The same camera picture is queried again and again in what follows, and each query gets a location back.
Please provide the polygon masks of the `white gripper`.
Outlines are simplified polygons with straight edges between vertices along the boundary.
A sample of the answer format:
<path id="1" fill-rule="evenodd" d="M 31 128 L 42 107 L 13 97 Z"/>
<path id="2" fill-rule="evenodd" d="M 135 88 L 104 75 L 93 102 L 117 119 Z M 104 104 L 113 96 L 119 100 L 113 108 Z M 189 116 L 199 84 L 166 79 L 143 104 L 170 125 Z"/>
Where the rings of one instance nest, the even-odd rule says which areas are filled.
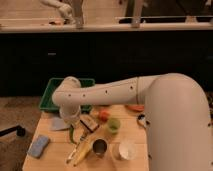
<path id="1" fill-rule="evenodd" d="M 75 125 L 79 121 L 80 112 L 79 106 L 61 107 L 59 110 L 60 117 L 69 125 Z"/>

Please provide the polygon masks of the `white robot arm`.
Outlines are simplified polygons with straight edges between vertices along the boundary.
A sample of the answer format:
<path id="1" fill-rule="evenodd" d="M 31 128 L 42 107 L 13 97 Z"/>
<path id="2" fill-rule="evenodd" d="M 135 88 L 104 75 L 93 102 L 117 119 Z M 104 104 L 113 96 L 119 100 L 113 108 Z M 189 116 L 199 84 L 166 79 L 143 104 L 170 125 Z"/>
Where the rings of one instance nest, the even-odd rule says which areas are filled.
<path id="1" fill-rule="evenodd" d="M 145 106 L 149 171 L 213 171 L 213 128 L 202 87 L 180 73 L 82 88 L 65 78 L 52 95 L 65 113 L 80 105 Z"/>

